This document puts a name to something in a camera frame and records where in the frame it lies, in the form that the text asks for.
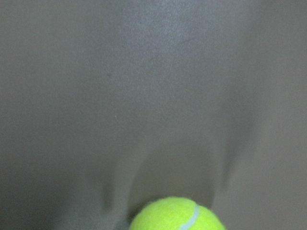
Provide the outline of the yellow tennis ball plain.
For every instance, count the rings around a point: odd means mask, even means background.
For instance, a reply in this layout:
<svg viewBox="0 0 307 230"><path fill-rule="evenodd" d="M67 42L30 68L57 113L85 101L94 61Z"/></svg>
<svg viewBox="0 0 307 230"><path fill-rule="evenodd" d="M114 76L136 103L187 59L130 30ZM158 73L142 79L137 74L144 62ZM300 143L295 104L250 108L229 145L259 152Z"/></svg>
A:
<svg viewBox="0 0 307 230"><path fill-rule="evenodd" d="M184 197L161 198L145 206L132 220L130 230L224 230L208 208Z"/></svg>

